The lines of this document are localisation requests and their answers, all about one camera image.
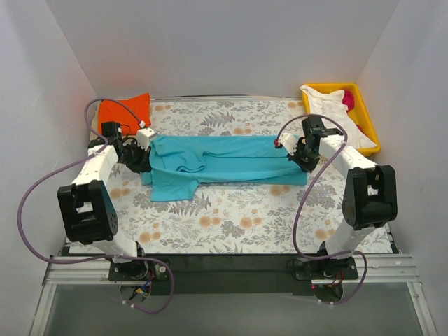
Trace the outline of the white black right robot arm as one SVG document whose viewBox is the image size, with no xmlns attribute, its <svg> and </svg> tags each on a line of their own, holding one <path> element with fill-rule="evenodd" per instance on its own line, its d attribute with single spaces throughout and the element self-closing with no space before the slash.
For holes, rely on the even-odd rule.
<svg viewBox="0 0 448 336">
<path fill-rule="evenodd" d="M 342 222 L 333 236 L 324 241 L 315 254 L 299 252 L 293 261 L 296 272 L 308 278 L 334 279 L 355 271 L 353 256 L 360 243 L 377 228 L 398 215 L 396 171 L 379 165 L 349 145 L 348 134 L 341 125 L 324 125 L 326 117 L 301 115 L 300 138 L 281 130 L 276 147 L 287 151 L 287 158 L 303 172 L 311 173 L 321 158 L 325 167 L 333 166 L 344 177 Z"/>
</svg>

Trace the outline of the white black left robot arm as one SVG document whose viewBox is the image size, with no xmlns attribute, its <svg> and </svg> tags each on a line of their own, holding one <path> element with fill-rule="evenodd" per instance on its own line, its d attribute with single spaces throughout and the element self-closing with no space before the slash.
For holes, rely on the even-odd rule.
<svg viewBox="0 0 448 336">
<path fill-rule="evenodd" d="M 144 127 L 134 136 L 123 136 L 118 122 L 101 124 L 101 134 L 88 144 L 87 160 L 70 185 L 57 191 L 59 207 L 70 242 L 93 246 L 106 254 L 118 272 L 135 280 L 149 271 L 141 245 L 126 237 L 119 229 L 119 220 L 107 181 L 116 164 L 125 165 L 134 173 L 149 172 L 151 142 L 156 132 Z"/>
</svg>

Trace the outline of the turquoise t shirt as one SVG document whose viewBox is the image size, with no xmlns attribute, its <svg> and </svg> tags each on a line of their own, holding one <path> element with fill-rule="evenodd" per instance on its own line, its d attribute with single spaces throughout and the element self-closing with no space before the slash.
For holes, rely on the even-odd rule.
<svg viewBox="0 0 448 336">
<path fill-rule="evenodd" d="M 159 136 L 151 144 L 150 200 L 191 200 L 205 183 L 307 185 L 307 174 L 274 146 L 275 136 Z"/>
</svg>

